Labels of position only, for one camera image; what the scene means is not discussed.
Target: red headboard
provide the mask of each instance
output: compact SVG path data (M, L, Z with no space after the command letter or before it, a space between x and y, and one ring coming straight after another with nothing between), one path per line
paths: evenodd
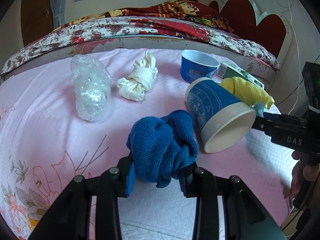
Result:
M291 42L291 30L283 16L260 15L253 0L228 0L224 5L213 1L209 7L229 20L234 34L242 39L255 41L278 58L281 64Z

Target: wooden door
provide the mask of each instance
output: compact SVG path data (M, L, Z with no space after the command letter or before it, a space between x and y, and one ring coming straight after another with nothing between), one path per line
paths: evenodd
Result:
M53 31L50 0L21 1L21 32L24 46Z

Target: floral bedspread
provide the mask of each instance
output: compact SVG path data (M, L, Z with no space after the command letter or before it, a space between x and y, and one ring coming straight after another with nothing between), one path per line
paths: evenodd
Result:
M89 19L55 30L10 57L1 74L8 73L50 51L73 44L115 36L150 34L205 42L245 57L257 58L270 65L274 70L280 70L276 57L263 46L253 41L243 40L231 33L174 18L125 16Z

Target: green box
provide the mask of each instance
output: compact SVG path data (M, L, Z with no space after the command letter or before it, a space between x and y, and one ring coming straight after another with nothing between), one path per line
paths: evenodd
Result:
M263 83L261 83L254 76L250 75L247 71L243 70L242 68L238 67L237 65L231 62L221 62L219 68L217 69L217 76L222 79L232 78L232 77L241 77L244 80L249 81L252 84L256 85L258 88L261 88L264 90Z

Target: screw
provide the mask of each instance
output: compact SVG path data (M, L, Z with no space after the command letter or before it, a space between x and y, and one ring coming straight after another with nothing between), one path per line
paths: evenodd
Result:
M195 172L198 173L198 174L204 174L204 168L196 167L195 168Z
M75 182L81 182L82 179L83 179L83 177L82 177L81 175L77 175L77 176L75 176L75 177L73 178L73 180L74 180Z
M110 169L110 173L111 173L111 174L118 174L118 173L119 173L119 169L118 169L117 167L112 167L112 168Z
M239 183L240 182L240 178L236 175L233 175L231 176L231 180L234 182L234 183Z

